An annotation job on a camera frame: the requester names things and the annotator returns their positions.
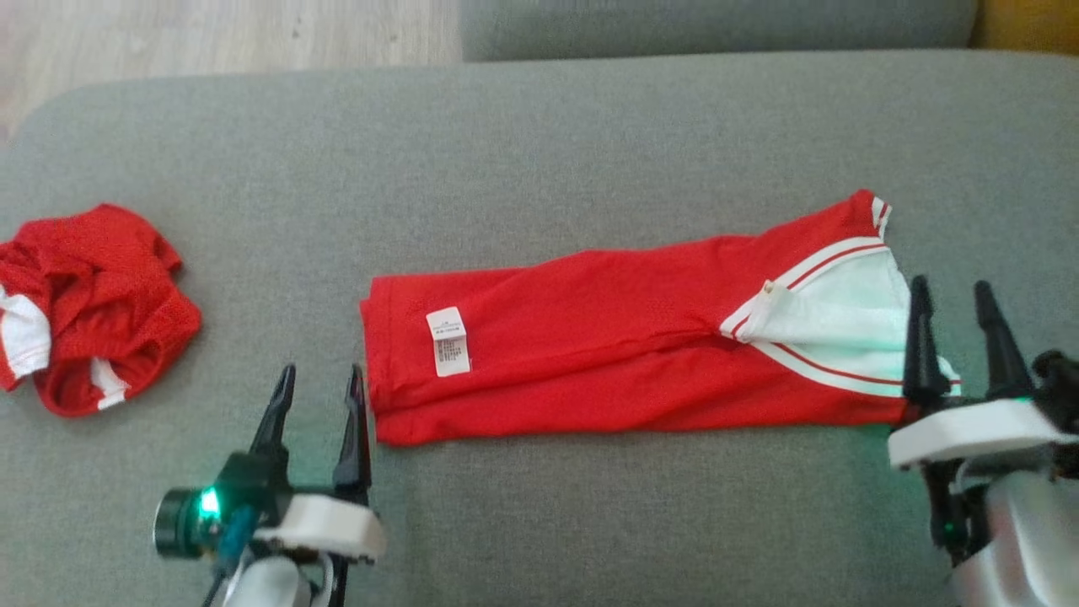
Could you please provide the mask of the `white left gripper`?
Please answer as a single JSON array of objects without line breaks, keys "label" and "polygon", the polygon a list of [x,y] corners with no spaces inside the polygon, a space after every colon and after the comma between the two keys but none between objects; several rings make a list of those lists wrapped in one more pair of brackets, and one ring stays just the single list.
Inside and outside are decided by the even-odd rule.
[{"label": "white left gripper", "polygon": [[296,365],[282,369],[249,453],[232,453],[221,469],[221,560],[238,561],[252,541],[287,550],[377,561],[388,550],[380,518],[367,508],[371,477],[368,414],[361,368],[346,388],[346,430],[334,466],[334,495],[300,493],[287,475],[284,445],[292,410]]}]

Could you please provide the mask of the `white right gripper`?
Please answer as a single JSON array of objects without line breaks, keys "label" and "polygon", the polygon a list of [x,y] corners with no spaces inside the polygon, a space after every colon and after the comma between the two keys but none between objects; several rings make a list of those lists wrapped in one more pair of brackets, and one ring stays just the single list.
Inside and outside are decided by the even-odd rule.
[{"label": "white right gripper", "polygon": [[[987,281],[975,282],[976,322],[983,331],[991,402],[933,412],[888,438],[891,468],[967,459],[1044,445],[1076,444],[1030,399],[1035,385],[1010,325]],[[942,373],[932,330],[933,306],[927,277],[910,284],[903,396],[916,406],[943,406],[951,383]]]}]

